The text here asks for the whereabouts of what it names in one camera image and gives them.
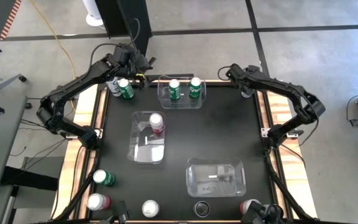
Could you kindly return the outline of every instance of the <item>transparent bin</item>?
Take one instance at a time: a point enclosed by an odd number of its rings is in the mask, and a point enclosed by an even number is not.
[[[187,191],[192,197],[239,197],[246,193],[246,177],[240,159],[187,161]]]
[[[169,81],[177,79],[180,82],[181,97],[178,100],[171,99],[169,92]],[[206,98],[206,85],[205,80],[201,79],[201,92],[198,98],[192,98],[190,93],[190,80],[191,77],[169,77],[162,75],[158,79],[158,100],[164,109],[199,109],[204,103]]]
[[[140,164],[160,164],[164,157],[165,128],[161,133],[154,133],[149,118],[153,113],[165,115],[159,111],[136,111],[132,114],[131,139],[129,141],[128,159]]]

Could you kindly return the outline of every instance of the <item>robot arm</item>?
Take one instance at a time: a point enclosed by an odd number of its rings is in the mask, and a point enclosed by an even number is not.
[[[51,91],[41,99],[37,116],[51,133],[66,131],[78,136],[87,149],[96,149],[97,135],[90,126],[80,126],[64,117],[64,106],[68,100],[94,84],[105,83],[114,77],[139,79],[144,82],[144,76],[136,76],[152,69],[145,57],[128,45],[118,45],[114,54],[107,54],[101,60],[92,64],[89,71],[64,86]]]
[[[268,90],[286,96],[292,101],[296,116],[284,124],[274,125],[267,133],[272,147],[281,145],[287,138],[287,133],[296,127],[315,122],[325,111],[322,102],[313,94],[308,93],[302,86],[269,78],[259,71],[259,67],[250,65],[243,70],[237,64],[232,64],[226,72],[226,76],[233,83],[238,84],[241,91],[248,96],[253,94],[255,90]],[[302,107],[302,98],[308,103],[305,107]]]

